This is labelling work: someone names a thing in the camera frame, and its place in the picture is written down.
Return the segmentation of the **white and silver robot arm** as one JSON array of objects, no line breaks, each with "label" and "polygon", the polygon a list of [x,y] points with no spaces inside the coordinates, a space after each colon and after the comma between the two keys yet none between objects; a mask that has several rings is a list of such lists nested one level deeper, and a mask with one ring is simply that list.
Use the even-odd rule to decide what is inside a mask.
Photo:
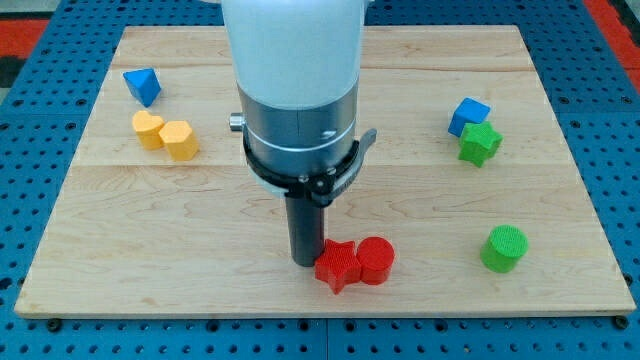
[{"label": "white and silver robot arm", "polygon": [[244,141],[282,175],[319,174],[355,130],[365,0],[223,0]]}]

